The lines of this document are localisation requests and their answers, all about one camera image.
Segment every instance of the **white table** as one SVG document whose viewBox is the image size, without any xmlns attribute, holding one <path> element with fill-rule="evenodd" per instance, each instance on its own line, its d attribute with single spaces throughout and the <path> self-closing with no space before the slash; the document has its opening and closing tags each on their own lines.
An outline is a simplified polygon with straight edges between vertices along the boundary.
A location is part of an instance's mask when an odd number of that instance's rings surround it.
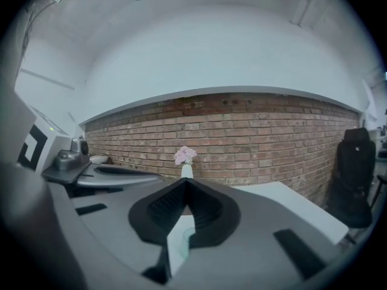
<svg viewBox="0 0 387 290">
<path fill-rule="evenodd" d="M 334 245 L 348 233 L 349 228 L 325 210 L 281 182 L 235 187 L 236 189 L 264 196 L 282 204 L 294 214 L 317 228 Z"/>
<path fill-rule="evenodd" d="M 348 227 L 325 210 L 310 202 L 281 182 L 235 187 L 236 189 L 272 199 L 323 233 L 334 245 L 338 244 L 348 233 Z M 184 258 L 179 253 L 183 233 L 195 226 L 194 217 L 181 216 L 167 237 L 171 274 L 174 275 L 183 264 Z"/>
</svg>

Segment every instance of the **black chair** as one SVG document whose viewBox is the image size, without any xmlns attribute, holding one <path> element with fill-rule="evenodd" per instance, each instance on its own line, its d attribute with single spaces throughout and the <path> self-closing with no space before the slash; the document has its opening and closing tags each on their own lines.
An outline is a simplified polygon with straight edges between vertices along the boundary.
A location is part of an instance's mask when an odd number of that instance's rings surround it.
<svg viewBox="0 0 387 290">
<path fill-rule="evenodd" d="M 372 223 L 367 202 L 375 168 L 376 147 L 365 128 L 346 130 L 337 147 L 337 168 L 327 200 L 327 212 L 350 228 Z"/>
</svg>

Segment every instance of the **brick wall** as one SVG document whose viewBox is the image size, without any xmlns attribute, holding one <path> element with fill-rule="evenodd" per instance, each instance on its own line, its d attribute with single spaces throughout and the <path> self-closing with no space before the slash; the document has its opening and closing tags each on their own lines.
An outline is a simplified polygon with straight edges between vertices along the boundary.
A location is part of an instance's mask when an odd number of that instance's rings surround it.
<svg viewBox="0 0 387 290">
<path fill-rule="evenodd" d="M 179 177 L 174 153 L 197 151 L 194 177 L 227 185 L 281 181 L 321 204 L 344 130 L 355 112 L 301 97 L 213 94 L 153 103 L 86 125 L 92 154 Z"/>
</svg>

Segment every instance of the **white wall edge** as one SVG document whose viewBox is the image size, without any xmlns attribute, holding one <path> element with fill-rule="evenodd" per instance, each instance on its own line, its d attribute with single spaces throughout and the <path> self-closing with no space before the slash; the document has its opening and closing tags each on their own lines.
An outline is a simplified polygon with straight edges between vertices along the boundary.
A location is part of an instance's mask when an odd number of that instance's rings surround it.
<svg viewBox="0 0 387 290">
<path fill-rule="evenodd" d="M 89 123 L 90 121 L 96 120 L 98 118 L 114 114 L 120 111 L 124 111 L 131 108 L 136 108 L 137 106 L 148 105 L 155 102 L 162 102 L 166 100 L 173 100 L 176 98 L 186 98 L 191 97 L 193 95 L 205 95 L 205 94 L 221 94 L 221 93 L 230 93 L 230 92 L 252 92 L 252 93 L 269 93 L 269 94 L 281 94 L 281 95 L 293 95 L 296 97 L 305 97 L 311 98 L 315 100 L 319 100 L 322 102 L 331 103 L 333 105 L 341 106 L 345 109 L 350 109 L 354 112 L 361 114 L 365 109 L 356 109 L 348 106 L 344 103 L 338 102 L 336 100 L 330 99 L 328 97 L 324 97 L 322 95 L 313 94 L 311 92 L 299 91 L 295 89 L 289 88 L 280 88 L 280 87 L 270 87 L 270 86 L 221 86 L 221 87 L 208 87 L 208 88 L 199 88 L 199 89 L 190 89 L 186 91 L 178 91 L 170 94 L 158 95 L 156 97 L 146 98 L 143 100 L 135 101 L 132 103 L 128 103 L 127 105 L 119 106 L 117 108 L 111 109 L 99 115 L 90 117 L 89 119 L 83 120 L 79 122 L 80 126 Z"/>
</svg>

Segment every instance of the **pink flower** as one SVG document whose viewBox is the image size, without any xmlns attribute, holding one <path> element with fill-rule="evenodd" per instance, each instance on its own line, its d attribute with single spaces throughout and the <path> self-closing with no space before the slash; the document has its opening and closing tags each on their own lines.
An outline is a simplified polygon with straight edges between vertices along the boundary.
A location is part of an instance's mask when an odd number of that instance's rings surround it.
<svg viewBox="0 0 387 290">
<path fill-rule="evenodd" d="M 177 153 L 175 153 L 175 164 L 179 166 L 182 163 L 192 164 L 192 159 L 198 154 L 191 148 L 183 146 Z"/>
</svg>

